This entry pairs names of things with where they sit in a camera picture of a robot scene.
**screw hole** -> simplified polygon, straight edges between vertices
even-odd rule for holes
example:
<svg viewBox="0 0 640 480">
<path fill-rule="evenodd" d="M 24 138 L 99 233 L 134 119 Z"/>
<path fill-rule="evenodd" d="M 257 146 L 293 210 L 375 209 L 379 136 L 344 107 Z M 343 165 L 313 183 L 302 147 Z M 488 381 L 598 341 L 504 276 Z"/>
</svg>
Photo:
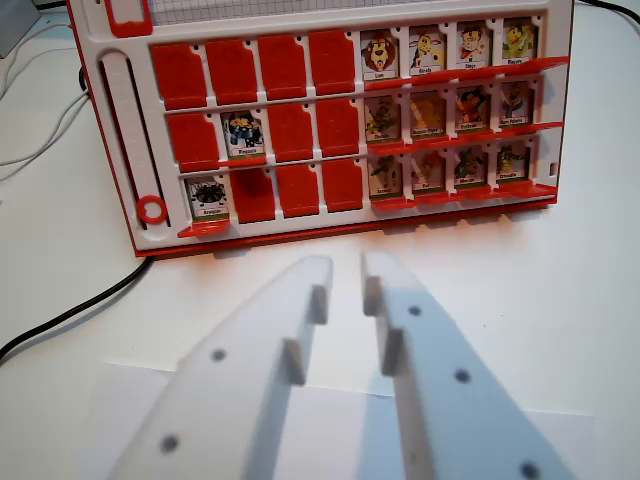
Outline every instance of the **screw hole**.
<svg viewBox="0 0 640 480">
<path fill-rule="evenodd" d="M 523 463 L 522 466 L 520 467 L 520 472 L 522 473 L 522 476 L 524 478 L 530 478 L 530 479 L 540 478 L 540 469 L 538 469 L 538 467 L 531 462 Z"/>
<path fill-rule="evenodd" d="M 471 375 L 469 375 L 469 372 L 462 368 L 456 371 L 455 377 L 456 380 L 458 380 L 460 383 L 469 383 L 469 381 L 471 380 Z"/>
<path fill-rule="evenodd" d="M 211 358 L 214 362 L 220 362 L 221 360 L 224 360 L 226 356 L 227 352 L 225 350 L 222 350 L 221 348 L 219 348 L 218 350 L 214 350 L 211 354 Z"/>
<path fill-rule="evenodd" d="M 162 453 L 172 453 L 176 451 L 179 444 L 180 441 L 178 437 L 175 435 L 167 435 L 162 439 L 162 442 L 160 442 L 160 450 Z"/>
</svg>

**white plastic frame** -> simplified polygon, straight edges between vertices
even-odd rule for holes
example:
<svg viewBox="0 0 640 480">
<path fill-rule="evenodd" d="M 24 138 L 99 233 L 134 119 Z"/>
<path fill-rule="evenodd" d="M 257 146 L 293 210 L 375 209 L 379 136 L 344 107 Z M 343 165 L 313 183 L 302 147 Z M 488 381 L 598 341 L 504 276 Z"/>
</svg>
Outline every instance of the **white plastic frame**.
<svg viewBox="0 0 640 480">
<path fill-rule="evenodd" d="M 132 239 L 138 251 L 147 251 L 159 248 L 169 248 L 186 246 L 205 242 L 215 242 L 233 240 L 246 237 L 263 236 L 291 231 L 301 231 L 330 227 L 336 225 L 349 225 L 354 223 L 365 223 L 371 221 L 402 218 L 416 215 L 437 214 L 444 212 L 471 210 L 484 207 L 508 205 L 531 201 L 517 197 L 505 197 L 484 201 L 464 201 L 448 203 L 444 205 L 419 205 L 411 209 L 397 211 L 379 212 L 371 208 L 368 198 L 368 182 L 366 172 L 363 170 L 363 208 L 361 210 L 327 213 L 324 204 L 324 193 L 322 188 L 322 169 L 320 162 L 328 160 L 323 158 L 319 149 L 317 137 L 317 125 L 315 124 L 315 100 L 348 97 L 356 100 L 356 107 L 360 115 L 360 147 L 358 155 L 350 155 L 348 158 L 359 158 L 361 168 L 365 166 L 368 150 L 364 138 L 364 116 L 363 102 L 365 97 L 382 96 L 385 94 L 402 93 L 400 99 L 402 138 L 406 143 L 411 143 L 409 135 L 409 125 L 406 122 L 408 112 L 409 94 L 411 92 L 439 90 L 448 102 L 447 133 L 454 138 L 452 123 L 453 116 L 449 113 L 452 108 L 452 95 L 455 89 L 465 84 L 485 85 L 488 88 L 490 83 L 494 84 L 494 92 L 498 93 L 498 84 L 501 81 L 517 81 L 538 79 L 537 95 L 535 102 L 535 123 L 562 122 L 564 119 L 564 107 L 566 99 L 566 82 L 568 75 L 568 65 L 562 65 L 550 70 L 546 70 L 539 75 L 530 75 L 524 78 L 508 77 L 483 79 L 473 82 L 449 82 L 438 85 L 424 85 L 420 87 L 403 86 L 390 90 L 365 91 L 362 82 L 362 68 L 360 61 L 360 32 L 372 29 L 389 29 L 392 35 L 398 38 L 400 44 L 399 71 L 400 76 L 409 78 L 409 55 L 408 36 L 410 26 L 437 24 L 443 33 L 447 34 L 447 64 L 455 62 L 455 35 L 458 21 L 470 21 L 484 19 L 489 28 L 494 30 L 492 65 L 502 63 L 501 35 L 504 18 L 532 17 L 535 25 L 538 26 L 538 57 L 557 57 L 569 55 L 572 2 L 570 0 L 548 0 L 537 2 L 525 2 L 515 0 L 481 0 L 481 1 L 460 1 L 445 0 L 440 2 L 412 3 L 393 6 L 363 7 L 352 10 L 335 10 L 309 13 L 297 13 L 288 15 L 277 15 L 273 17 L 252 17 L 246 19 L 215 20 L 206 22 L 183 23 L 168 26 L 155 26 L 153 33 L 149 36 L 115 38 L 111 33 L 105 6 L 103 3 L 96 4 L 95 0 L 70 0 L 71 12 L 74 16 L 75 28 L 82 50 L 88 78 L 92 86 L 93 98 L 96 104 L 98 117 L 102 126 L 105 142 L 108 147 L 111 163 L 115 173 L 115 178 L 119 186 L 122 204 L 130 226 Z M 308 33 L 323 29 L 342 29 L 351 32 L 349 38 L 354 43 L 355 62 L 355 91 L 349 94 L 317 96 L 315 87 L 311 79 L 311 65 L 308 48 Z M 292 100 L 268 101 L 262 86 L 260 75 L 260 59 L 257 51 L 257 37 L 270 33 L 291 33 L 300 36 L 299 43 L 305 51 L 305 67 L 307 72 L 307 96 L 305 98 Z M 192 224 L 191 211 L 187 204 L 184 191 L 184 178 L 191 175 L 214 174 L 223 176 L 223 183 L 229 187 L 228 172 L 226 168 L 212 172 L 197 172 L 193 174 L 182 174 L 173 157 L 171 140 L 166 125 L 166 117 L 175 112 L 168 112 L 158 91 L 155 80 L 155 73 L 149 47 L 155 44 L 166 44 L 172 42 L 187 43 L 190 45 L 204 45 L 207 40 L 214 38 L 242 38 L 249 40 L 249 48 L 254 53 L 256 71 L 258 73 L 258 101 L 251 104 L 233 105 L 218 107 L 214 92 L 211 88 L 208 65 L 204 48 L 198 48 L 198 53 L 203 61 L 203 71 L 207 82 L 207 106 L 198 109 L 185 109 L 180 112 L 202 112 L 211 113 L 212 123 L 216 128 L 218 148 L 221 160 L 226 155 L 226 146 L 219 121 L 220 112 L 229 110 L 250 109 L 262 120 L 265 133 L 265 149 L 267 151 L 267 167 L 270 168 L 270 176 L 274 184 L 276 219 L 266 222 L 240 224 L 233 208 L 233 195 L 227 190 L 230 209 L 230 228 L 222 233 L 208 235 L 204 237 L 179 238 L 178 233 L 185 230 Z M 106 78 L 109 82 L 111 95 L 115 105 L 127 103 L 126 96 L 119 97 L 119 92 L 130 90 L 130 80 L 125 75 L 119 75 L 118 71 L 123 71 L 123 62 L 129 59 L 132 65 L 133 74 L 138 86 L 138 95 L 141 105 L 142 116 L 146 124 L 148 141 L 151 147 L 149 157 L 155 163 L 157 177 L 160 185 L 154 188 L 156 172 L 153 171 L 152 162 L 138 162 L 138 157 L 132 157 L 132 152 L 127 151 L 129 162 L 138 162 L 137 168 L 131 172 L 131 178 L 127 171 L 127 164 L 120 148 L 115 119 L 111 115 L 109 100 L 106 94 L 106 86 L 100 73 L 100 62 L 105 58 L 109 60 L 109 66 L 105 68 Z M 493 95 L 491 108 L 490 126 L 493 131 L 499 132 L 499 119 L 497 107 L 497 95 Z M 277 193 L 277 182 L 275 182 L 275 168 L 286 166 L 296 162 L 275 164 L 275 156 L 271 148 L 269 137 L 269 123 L 266 107 L 276 103 L 296 102 L 308 104 L 308 111 L 311 113 L 313 122 L 314 155 L 312 160 L 302 163 L 313 163 L 314 170 L 318 178 L 318 192 L 320 197 L 320 214 L 296 218 L 284 218 L 279 205 Z M 139 128 L 135 126 L 136 115 L 139 118 L 133 105 L 129 104 L 129 115 L 121 116 L 119 109 L 117 121 L 120 123 L 120 130 L 126 130 L 129 143 L 145 145 L 146 139 Z M 531 177 L 535 183 L 557 186 L 557 174 L 549 175 L 550 165 L 558 164 L 562 141 L 562 129 L 555 128 L 540 131 L 536 135 L 536 142 L 539 145 L 538 155 L 532 158 L 535 162 L 537 172 L 535 177 Z M 167 222 L 159 225 L 147 225 L 143 228 L 136 213 L 136 192 L 137 196 L 154 195 L 154 192 L 162 192 L 162 197 L 167 206 L 170 226 Z M 538 197 L 536 200 L 548 199 L 550 196 Z M 155 216 L 159 212 L 153 205 L 147 208 L 147 214 Z"/>
</svg>

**cartoon animal card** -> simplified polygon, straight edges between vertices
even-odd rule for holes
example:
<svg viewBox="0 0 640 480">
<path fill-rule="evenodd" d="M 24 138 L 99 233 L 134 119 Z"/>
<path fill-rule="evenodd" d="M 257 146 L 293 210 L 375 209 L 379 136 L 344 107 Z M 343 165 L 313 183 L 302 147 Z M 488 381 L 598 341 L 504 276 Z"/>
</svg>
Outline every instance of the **cartoon animal card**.
<svg viewBox="0 0 640 480">
<path fill-rule="evenodd" d="M 489 128 L 491 98 L 481 86 L 459 88 L 456 96 L 456 131 Z"/>
<path fill-rule="evenodd" d="M 194 222 L 204 222 L 229 217 L 224 185 L 213 175 L 185 180 L 191 215 Z"/>
<path fill-rule="evenodd" d="M 224 113 L 221 117 L 229 158 L 245 158 L 264 153 L 262 124 L 250 111 Z"/>
<path fill-rule="evenodd" d="M 398 40 L 389 30 L 362 32 L 360 48 L 365 81 L 398 76 Z"/>
<path fill-rule="evenodd" d="M 411 94 L 411 136 L 426 138 L 444 135 L 446 101 L 437 91 Z"/>
<path fill-rule="evenodd" d="M 436 152 L 414 153 L 411 156 L 411 186 L 413 193 L 433 193 L 445 189 L 445 160 Z"/>
<path fill-rule="evenodd" d="M 368 164 L 370 198 L 402 195 L 402 165 L 393 155 L 370 158 Z"/>
<path fill-rule="evenodd" d="M 531 89 L 527 82 L 503 83 L 500 93 L 501 127 L 531 123 Z"/>
<path fill-rule="evenodd" d="M 364 99 L 367 143 L 400 139 L 400 108 L 389 95 Z"/>
<path fill-rule="evenodd" d="M 537 28 L 530 18 L 509 18 L 502 31 L 502 58 L 507 65 L 519 65 L 536 58 Z"/>
<path fill-rule="evenodd" d="M 529 149 L 523 141 L 500 145 L 496 180 L 498 183 L 529 178 Z"/>
<path fill-rule="evenodd" d="M 411 76 L 439 72 L 445 68 L 447 36 L 437 25 L 409 29 L 409 58 Z"/>
<path fill-rule="evenodd" d="M 484 21 L 458 23 L 456 68 L 473 70 L 491 65 L 492 30 Z"/>
<path fill-rule="evenodd" d="M 486 185 L 488 157 L 479 146 L 466 147 L 456 152 L 453 184 L 456 188 Z"/>
</svg>

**red plastic ledge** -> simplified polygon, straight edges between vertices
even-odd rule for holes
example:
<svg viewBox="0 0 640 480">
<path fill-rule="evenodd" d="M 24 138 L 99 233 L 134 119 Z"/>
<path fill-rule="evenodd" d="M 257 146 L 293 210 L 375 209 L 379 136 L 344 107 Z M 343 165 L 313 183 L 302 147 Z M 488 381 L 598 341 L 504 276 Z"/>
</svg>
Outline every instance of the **red plastic ledge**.
<svg viewBox="0 0 640 480">
<path fill-rule="evenodd" d="M 489 185 L 481 187 L 465 188 L 456 193 L 437 192 L 416 195 L 414 200 L 405 197 L 385 198 L 383 200 L 372 200 L 371 206 L 376 210 L 388 212 L 413 208 L 417 205 L 442 205 L 444 203 L 459 202 L 462 200 L 491 200 L 493 198 L 519 197 L 534 198 L 557 195 L 558 188 L 549 185 L 534 185 L 531 180 L 513 182 L 500 185 L 498 188 L 491 188 Z"/>
<path fill-rule="evenodd" d="M 443 135 L 441 137 L 416 140 L 411 144 L 406 144 L 404 142 L 394 142 L 387 144 L 369 145 L 368 150 L 372 155 L 397 155 L 400 153 L 413 153 L 426 148 L 457 147 L 459 145 L 466 145 L 469 143 L 482 143 L 491 140 L 498 140 L 501 138 L 517 137 L 519 135 L 531 135 L 540 130 L 546 130 L 548 128 L 559 128 L 563 126 L 563 122 L 534 123 L 532 125 L 522 125 L 519 127 L 507 127 L 504 128 L 501 132 L 487 130 L 485 132 L 479 133 L 459 133 L 456 138 L 451 138 L 449 137 L 449 135 Z"/>
<path fill-rule="evenodd" d="M 559 65 L 565 65 L 567 63 L 569 63 L 568 56 L 536 58 L 519 65 L 496 65 L 493 67 L 479 68 L 477 70 L 443 70 L 441 72 L 427 73 L 416 77 L 376 80 L 373 82 L 365 82 L 364 89 L 367 91 L 384 90 L 387 88 L 401 87 L 402 85 L 429 85 L 434 83 L 447 83 L 455 79 L 465 81 L 481 78 L 494 78 L 498 75 L 531 75 Z"/>
<path fill-rule="evenodd" d="M 209 222 L 196 222 L 191 227 L 179 232 L 178 238 L 204 237 L 205 235 L 222 233 L 228 230 L 230 226 L 231 222 L 228 218 L 211 220 Z"/>
</svg>

